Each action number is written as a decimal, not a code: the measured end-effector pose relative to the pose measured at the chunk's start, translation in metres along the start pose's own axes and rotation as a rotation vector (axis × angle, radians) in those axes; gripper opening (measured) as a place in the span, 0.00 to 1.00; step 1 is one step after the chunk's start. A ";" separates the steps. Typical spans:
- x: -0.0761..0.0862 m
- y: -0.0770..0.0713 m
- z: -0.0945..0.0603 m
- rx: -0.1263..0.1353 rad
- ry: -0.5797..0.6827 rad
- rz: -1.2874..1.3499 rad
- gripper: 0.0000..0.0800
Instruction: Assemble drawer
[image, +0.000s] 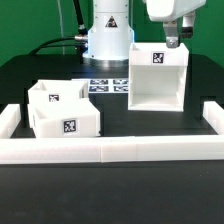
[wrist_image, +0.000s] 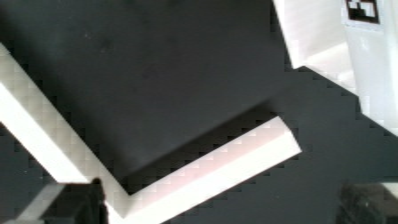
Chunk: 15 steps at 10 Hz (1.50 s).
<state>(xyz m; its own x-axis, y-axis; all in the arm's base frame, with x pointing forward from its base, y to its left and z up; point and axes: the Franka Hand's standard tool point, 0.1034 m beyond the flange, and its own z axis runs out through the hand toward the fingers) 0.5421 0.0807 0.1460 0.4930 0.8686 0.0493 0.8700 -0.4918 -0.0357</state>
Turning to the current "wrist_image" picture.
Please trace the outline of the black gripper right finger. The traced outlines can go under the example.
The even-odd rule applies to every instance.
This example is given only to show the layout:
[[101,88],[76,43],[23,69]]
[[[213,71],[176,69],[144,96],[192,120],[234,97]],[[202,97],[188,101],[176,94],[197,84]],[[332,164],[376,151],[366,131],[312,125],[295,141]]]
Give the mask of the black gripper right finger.
[[343,185],[336,224],[398,224],[398,198],[380,183]]

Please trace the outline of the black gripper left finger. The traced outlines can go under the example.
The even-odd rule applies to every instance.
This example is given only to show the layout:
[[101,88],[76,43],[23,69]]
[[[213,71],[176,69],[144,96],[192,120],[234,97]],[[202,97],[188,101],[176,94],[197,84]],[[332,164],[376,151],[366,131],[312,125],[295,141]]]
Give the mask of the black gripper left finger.
[[108,224],[101,180],[51,183],[42,188],[19,216],[21,224]]

